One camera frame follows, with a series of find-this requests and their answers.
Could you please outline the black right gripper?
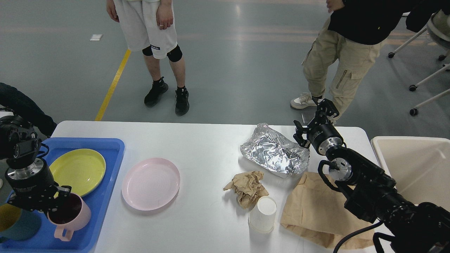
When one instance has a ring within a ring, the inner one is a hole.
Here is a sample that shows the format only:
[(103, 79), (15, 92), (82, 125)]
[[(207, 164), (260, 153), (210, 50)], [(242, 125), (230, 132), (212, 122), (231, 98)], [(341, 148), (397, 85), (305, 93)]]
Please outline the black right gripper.
[(343, 137), (333, 126), (340, 112), (329, 99), (313, 97), (312, 101), (316, 105), (316, 111), (311, 122), (318, 125), (302, 125), (298, 120), (294, 120), (294, 139), (299, 146), (306, 149), (312, 144), (318, 154), (325, 156), (331, 148), (344, 145)]

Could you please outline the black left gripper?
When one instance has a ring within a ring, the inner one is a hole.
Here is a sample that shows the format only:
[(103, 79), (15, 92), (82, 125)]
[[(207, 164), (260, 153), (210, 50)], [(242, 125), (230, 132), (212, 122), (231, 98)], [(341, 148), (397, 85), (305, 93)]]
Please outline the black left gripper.
[[(58, 211), (69, 200), (72, 186), (58, 186), (44, 159), (36, 158), (29, 165), (13, 159), (6, 162), (5, 178), (13, 190), (7, 204), (47, 213)], [(47, 207), (42, 199), (48, 200)]]

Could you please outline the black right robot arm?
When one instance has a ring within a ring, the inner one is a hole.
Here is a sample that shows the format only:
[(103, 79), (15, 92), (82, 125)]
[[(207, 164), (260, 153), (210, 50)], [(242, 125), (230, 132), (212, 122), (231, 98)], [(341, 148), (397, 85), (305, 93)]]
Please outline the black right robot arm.
[(294, 139), (299, 146), (313, 146), (325, 156), (318, 165), (323, 182), (347, 199), (344, 207), (357, 218), (371, 223), (338, 242), (334, 252), (348, 239), (384, 225), (392, 235), (376, 232), (373, 243), (376, 252), (384, 252), (380, 240), (389, 241), (396, 253), (448, 253), (450, 251), (450, 215), (433, 203), (415, 205), (395, 189), (396, 181), (375, 163), (355, 150), (347, 148), (343, 137), (330, 117), (339, 111), (329, 99), (313, 99), (317, 106), (315, 117), (308, 125), (295, 120)]

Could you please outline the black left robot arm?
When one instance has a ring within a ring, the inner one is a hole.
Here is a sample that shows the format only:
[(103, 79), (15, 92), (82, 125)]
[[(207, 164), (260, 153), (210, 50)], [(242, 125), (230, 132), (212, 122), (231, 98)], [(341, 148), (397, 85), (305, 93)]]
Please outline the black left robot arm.
[(7, 203), (26, 211), (58, 211), (69, 200), (71, 186), (60, 186), (44, 159), (48, 151), (32, 123), (18, 115), (1, 118), (1, 159), (12, 189)]

